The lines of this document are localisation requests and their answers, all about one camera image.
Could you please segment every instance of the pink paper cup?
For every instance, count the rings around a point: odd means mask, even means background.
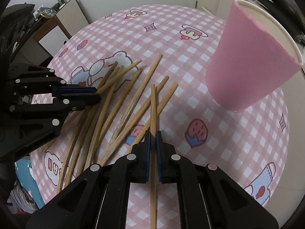
[[[206,83],[222,107],[239,111],[280,87],[302,66],[301,52],[278,21],[253,3],[235,0]]]

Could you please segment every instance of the metal screw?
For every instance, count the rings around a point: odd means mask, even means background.
[[[126,158],[127,158],[128,160],[135,160],[136,157],[137,157],[136,155],[134,155],[134,154],[131,153],[131,154],[128,154]]]
[[[14,106],[14,105],[11,105],[11,106],[9,107],[9,110],[10,110],[11,112],[13,112],[13,111],[15,110],[15,106]]]
[[[60,124],[60,122],[58,119],[53,119],[52,124],[53,124],[53,126],[58,126]]]
[[[64,103],[64,104],[69,104],[70,101],[69,101],[68,99],[64,99],[64,100],[63,100],[63,103]]]
[[[172,159],[172,160],[175,160],[175,161],[178,161],[178,160],[181,159],[181,157],[180,157],[180,155],[178,155],[178,154],[173,154],[173,155],[171,156],[171,159]]]
[[[208,169],[209,170],[217,170],[217,165],[216,164],[208,164]]]
[[[98,171],[100,169],[100,166],[98,164],[93,164],[90,166],[91,171]]]

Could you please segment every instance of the cartoon milk bottle print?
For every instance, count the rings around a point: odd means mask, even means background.
[[[262,206],[265,206],[270,199],[269,185],[273,180],[275,171],[275,164],[273,162],[267,164],[261,174],[249,186],[244,188]]]

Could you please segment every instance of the tablecloth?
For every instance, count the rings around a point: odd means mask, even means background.
[[[74,35],[48,67],[68,83],[97,87],[114,61],[127,66],[136,59],[143,59],[139,66],[144,71],[107,132],[97,152],[101,155],[149,66],[158,53],[163,53],[135,111],[149,97],[150,84],[160,83],[169,75],[159,99],[174,81],[179,87],[159,116],[158,129],[162,131],[164,141],[174,145],[178,154],[195,164],[216,163],[264,206],[285,166],[288,110],[280,88],[238,112],[223,109],[211,97],[205,73],[224,26],[225,22],[215,16],[182,6],[144,5],[121,10]],[[117,100],[135,71],[133,68],[120,80],[113,100]],[[37,95],[33,99],[34,103],[51,100],[50,94]],[[108,163],[125,153],[148,119],[149,111]],[[59,172],[76,123],[62,131],[46,153],[41,149],[31,153],[35,179],[45,202],[56,195]],[[157,227],[179,228],[176,186],[159,183],[157,189]],[[132,184],[126,228],[149,228],[149,204],[149,185]]]

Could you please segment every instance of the wooden chopstick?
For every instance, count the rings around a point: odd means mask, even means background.
[[[112,78],[109,82],[105,83],[105,85],[103,85],[98,91],[97,93],[99,93],[100,95],[102,93],[104,93],[107,89],[110,88],[110,86],[112,84],[114,84],[117,80],[119,80],[122,76],[124,76],[127,72],[129,72],[133,67],[135,67],[136,65],[138,65],[140,62],[142,61],[142,59],[140,60],[136,60],[132,65],[129,65],[125,70],[123,70],[122,72],[120,72],[119,74],[117,74],[114,78]]]
[[[157,106],[157,116],[162,112],[162,110],[168,103],[169,99],[171,98],[171,96],[173,95],[173,93],[175,92],[177,87],[178,87],[178,83],[174,82],[172,84],[172,86],[170,87],[170,89],[167,91],[167,93],[165,94],[165,96],[163,97],[163,99],[161,100],[159,105]],[[144,127],[142,128],[140,133],[138,134],[138,136],[135,138],[133,143],[130,145],[128,150],[125,152],[125,154],[129,154],[131,152],[132,147],[143,139],[143,137],[145,135],[145,131],[148,130],[149,128],[150,128],[150,118],[148,119],[148,121],[146,122],[146,124],[144,125]]]
[[[114,72],[114,75],[116,75],[116,73],[118,72],[118,68],[116,67],[113,72]],[[104,86],[106,86],[107,83],[111,82],[113,79],[114,78],[112,78],[110,81],[106,82]],[[71,182],[73,170],[74,170],[74,167],[75,167],[80,149],[83,145],[83,142],[84,142],[86,134],[87,134],[87,130],[90,128],[90,125],[92,124],[92,120],[94,118],[94,115],[95,115],[98,107],[99,107],[99,104],[96,104],[96,105],[90,107],[90,110],[88,112],[88,116],[86,117],[85,122],[83,123],[83,125],[81,127],[80,133],[78,135],[78,138],[77,138],[77,141],[76,141],[76,144],[75,144],[75,147],[74,147],[74,154],[72,155],[72,158],[71,158],[71,161],[70,161],[68,173],[67,173],[67,176],[66,176],[65,186],[69,185],[70,182]]]
[[[157,229],[156,118],[156,86],[152,84],[150,105],[150,229]]]
[[[160,90],[163,88],[163,86],[166,84],[167,80],[169,79],[168,76],[163,78],[161,83],[157,86],[157,93],[160,92]],[[146,112],[151,102],[151,96],[146,99],[146,101],[143,103],[141,108],[137,111],[137,113],[133,116],[131,121],[126,124],[122,132],[119,134],[119,136],[116,138],[116,140],[113,142],[113,144],[108,145],[108,148],[106,149],[105,153],[103,154],[103,157],[99,158],[98,163],[102,166],[107,162],[107,160],[111,157],[111,155],[115,152],[115,150],[118,148],[118,146],[121,144],[121,142],[125,139],[126,135],[130,132],[130,130],[133,128],[133,126],[138,122],[138,120],[142,117],[142,115]]]
[[[107,71],[107,73],[104,76],[104,78],[103,78],[101,83],[105,83],[107,81],[108,77],[110,76],[110,74],[112,73],[113,69],[116,66],[117,66],[117,62],[114,62],[112,67]],[[90,109],[91,109],[91,107],[87,106],[83,110],[83,113],[82,113],[82,115],[81,115],[81,117],[80,117],[80,119],[79,119],[79,121],[77,123],[76,130],[74,131],[73,136],[72,136],[72,138],[70,140],[70,144],[69,144],[68,149],[67,149],[67,156],[64,158],[62,169],[61,169],[60,174],[59,174],[59,180],[58,180],[58,185],[57,185],[57,193],[59,193],[62,190],[62,188],[63,188],[63,181],[64,181],[64,177],[65,177],[66,172],[67,172],[68,163],[70,161],[70,158],[71,158],[74,146],[75,146],[75,144],[77,142],[78,135],[79,135],[79,133],[81,131],[81,128],[82,128],[85,120],[86,120],[86,117],[88,116],[88,113],[89,113]]]
[[[114,70],[114,68],[117,66],[118,62],[115,61],[112,66],[110,67],[110,69],[107,71],[106,75],[103,77],[103,80],[100,82],[99,86],[97,87],[97,89],[100,89],[105,83],[106,80],[108,79],[108,77],[110,76],[110,74],[112,73],[112,71]],[[69,120],[67,122],[64,123],[61,131],[65,130],[71,123],[72,121],[74,121],[74,119],[80,114],[81,111],[75,111],[73,112],[69,118]],[[42,152],[46,152],[47,149],[51,146],[51,144],[53,144],[56,139],[53,139],[52,141],[48,142],[47,144],[45,144],[44,146],[42,146]]]
[[[97,87],[97,90],[99,90],[101,87],[103,87],[107,81],[107,79],[110,77],[110,75],[112,74],[112,71],[114,70],[114,68],[117,66],[118,62],[115,61],[112,66],[110,67],[110,69],[107,71],[106,75],[103,77],[102,81],[100,82],[100,84]]]
[[[85,119],[86,119],[86,116],[87,116],[87,113],[89,112],[89,110],[87,111],[83,111],[78,123],[77,123],[77,126],[76,126],[76,130],[74,131],[73,135],[72,135],[72,138],[70,140],[70,144],[67,148],[67,156],[64,158],[64,161],[63,161],[63,165],[62,165],[62,169],[61,171],[59,172],[59,180],[58,180],[58,185],[57,185],[57,193],[59,193],[62,188],[63,188],[63,181],[64,181],[64,177],[66,175],[66,171],[67,171],[67,168],[68,168],[68,163],[70,161],[70,158],[71,158],[71,155],[72,155],[72,152],[73,152],[73,149],[74,149],[74,146],[75,146],[75,143],[77,141],[77,136],[81,130],[81,126],[83,125]]]
[[[122,131],[122,128],[124,127],[124,125],[126,124],[127,120],[129,119],[133,109],[135,108],[135,105],[137,104],[137,102],[139,101],[141,94],[143,93],[146,85],[148,84],[150,78],[152,77],[154,71],[156,70],[160,60],[162,59],[162,54],[159,54],[158,57],[156,58],[156,60],[152,63],[150,70],[148,71],[148,73],[146,74],[146,76],[144,77],[142,83],[140,84],[140,87],[138,88],[138,90],[136,91],[135,95],[133,96],[132,100],[130,101],[130,103],[128,104],[125,113],[122,115],[115,131],[112,134],[112,137],[109,141],[109,144],[111,145],[114,140],[118,137],[118,135],[120,134],[120,132]]]
[[[106,132],[108,131],[108,129],[109,129],[111,123],[113,122],[116,114],[120,110],[123,102],[125,101],[125,99],[126,99],[127,95],[129,94],[130,90],[132,89],[132,86],[134,85],[134,83],[136,82],[136,80],[138,79],[138,77],[140,76],[142,71],[143,71],[143,69],[139,68],[138,71],[135,73],[135,75],[133,76],[133,78],[129,82],[127,88],[124,90],[124,92],[122,93],[118,102],[115,104],[114,108],[112,109],[112,111],[110,112],[109,116],[107,117],[105,123],[103,124],[103,127],[100,131],[100,134],[99,134],[99,140],[94,145],[94,150],[93,150],[93,153],[92,153],[91,158],[90,158],[90,165],[93,163],[93,157],[94,157],[94,154],[96,152],[97,147],[102,143],[102,140],[104,139],[104,136],[105,136]]]
[[[123,69],[124,69],[124,67],[121,66],[119,71],[123,71]],[[106,99],[104,101],[103,107],[100,111],[100,114],[98,115],[96,126],[95,126],[95,129],[94,129],[94,132],[93,132],[93,135],[92,135],[92,139],[91,139],[91,142],[90,142],[90,147],[88,149],[88,152],[86,152],[87,153],[87,158],[86,158],[86,162],[84,163],[83,170],[87,169],[91,165],[91,160],[92,160],[93,154],[94,154],[93,151],[95,149],[95,145],[96,145],[97,141],[99,140],[100,131],[101,131],[102,126],[103,126],[103,122],[104,122],[104,119],[105,119],[107,108],[109,106],[109,103],[110,103],[111,98],[113,96],[113,93],[115,91],[116,83],[117,82],[115,82],[110,87],[109,92],[108,92],[108,94],[106,96]]]
[[[70,118],[64,123],[61,131],[64,131],[68,128],[68,126],[70,126],[70,124],[72,123],[72,121],[75,120],[75,118],[80,114],[81,111],[75,111],[72,113],[72,115],[70,116]],[[42,152],[46,152],[47,149],[57,140],[57,138],[51,140],[50,142],[46,143],[45,145],[42,146]]]

